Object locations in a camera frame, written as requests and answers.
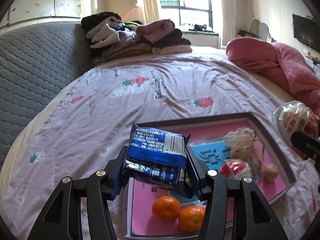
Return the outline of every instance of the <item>folded clothes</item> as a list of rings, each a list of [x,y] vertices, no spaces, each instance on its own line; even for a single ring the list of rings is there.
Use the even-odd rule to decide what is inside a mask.
[[[154,54],[173,54],[173,53],[186,53],[192,52],[192,48],[190,45],[175,45],[175,46],[168,46],[164,48],[153,48],[152,53]]]
[[[106,37],[104,40],[98,41],[97,43],[91,45],[90,47],[93,49],[102,48],[108,45],[112,45],[109,49],[116,52],[120,50],[119,48],[125,48],[130,44],[130,40],[135,36],[135,32],[130,31],[127,29],[126,31],[117,31],[108,37]]]
[[[174,31],[175,25],[171,20],[157,20],[147,25],[140,25],[136,29],[137,39],[144,37],[152,44]]]
[[[93,38],[106,24],[108,24],[110,28],[115,28],[116,26],[124,26],[124,23],[122,21],[119,21],[116,17],[111,16],[104,19],[102,22],[88,31],[86,34],[87,38]]]
[[[125,31],[125,25],[124,23],[118,24],[118,25],[113,25],[111,26],[112,29],[115,31]]]
[[[102,41],[105,38],[107,38],[108,36],[110,36],[111,34],[115,33],[116,31],[112,28],[110,28],[110,26],[106,23],[100,31],[98,31],[98,33],[96,33],[91,42],[95,43],[97,41]]]
[[[108,60],[111,60],[115,58],[123,58],[122,55],[125,55],[124,57],[131,57],[131,56],[137,56],[142,54],[148,54],[148,53],[151,53],[151,49],[152,49],[152,46],[150,44],[139,43],[135,46],[129,46],[113,54],[109,54],[107,58]]]
[[[151,54],[151,50],[150,51],[146,51],[143,49],[133,49],[133,50],[129,50],[127,52],[123,52],[122,54],[119,54],[118,56],[116,56],[113,59],[121,59],[121,58],[126,58],[126,57],[135,57],[135,56],[140,56],[140,55],[145,55],[145,54]]]
[[[114,16],[116,19],[121,21],[120,15],[114,13],[114,12],[102,12],[94,15],[90,15],[87,17],[84,17],[81,20],[81,26],[82,29],[85,31],[90,31],[92,28],[97,26],[100,22],[102,22],[104,19],[109,18],[111,16]]]
[[[133,40],[135,36],[135,32],[130,31],[127,29],[126,31],[122,32],[119,31],[119,41],[116,43],[113,43],[112,46],[108,49],[106,49],[103,53],[102,56],[108,57],[109,55],[120,51],[121,49],[125,49],[128,46],[134,46],[136,45],[136,40]]]
[[[111,47],[111,45],[108,45],[108,46],[102,47],[102,48],[98,48],[98,49],[91,49],[91,57],[95,57],[95,56],[100,56],[100,57],[101,57],[102,53],[103,53],[106,49],[108,49],[108,48],[110,48],[110,47]]]
[[[180,41],[181,38],[182,38],[182,31],[179,29],[174,29],[172,33],[167,34],[161,40],[155,42],[153,46],[155,48],[167,47]]]
[[[136,22],[124,22],[125,26],[129,28],[132,31],[135,31],[137,27],[140,25],[139,23]]]
[[[159,49],[167,48],[167,47],[170,47],[170,46],[177,46],[177,45],[191,45],[191,41],[189,41],[188,39],[185,39],[185,38],[181,38],[177,42],[172,43],[169,46],[159,47]]]
[[[103,56],[94,56],[91,58],[92,67],[105,64],[106,62],[107,62],[107,59]]]
[[[120,41],[119,32],[120,31],[109,35],[104,40],[98,41],[97,43],[90,45],[90,47],[93,49],[98,49],[98,48],[102,48],[102,47],[105,47],[105,46],[108,46],[108,45],[111,45],[111,44],[114,44],[114,43]]]

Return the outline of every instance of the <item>windowsill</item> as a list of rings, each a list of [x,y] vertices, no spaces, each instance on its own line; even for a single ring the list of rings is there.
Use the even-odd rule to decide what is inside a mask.
[[[184,34],[205,34],[205,35],[219,36],[219,33],[207,33],[207,32],[183,31],[182,33],[184,33]]]

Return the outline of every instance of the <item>blue printed card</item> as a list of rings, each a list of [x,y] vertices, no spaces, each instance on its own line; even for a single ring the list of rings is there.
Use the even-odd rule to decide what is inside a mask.
[[[195,156],[204,161],[210,170],[218,171],[224,160],[230,157],[230,147],[225,141],[191,146]]]

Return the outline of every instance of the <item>barcode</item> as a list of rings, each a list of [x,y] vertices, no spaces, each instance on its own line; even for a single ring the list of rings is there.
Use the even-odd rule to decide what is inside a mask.
[[[172,136],[171,143],[170,143],[170,150],[171,151],[182,151],[184,150],[184,141],[183,137],[180,136]]]
[[[163,152],[182,155],[186,158],[184,138],[182,136],[167,133],[164,138]]]

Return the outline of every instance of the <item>quilted headboard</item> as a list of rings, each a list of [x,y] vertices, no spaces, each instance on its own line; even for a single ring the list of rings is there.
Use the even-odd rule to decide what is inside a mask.
[[[42,23],[0,36],[0,170],[19,133],[90,68],[79,23]]]

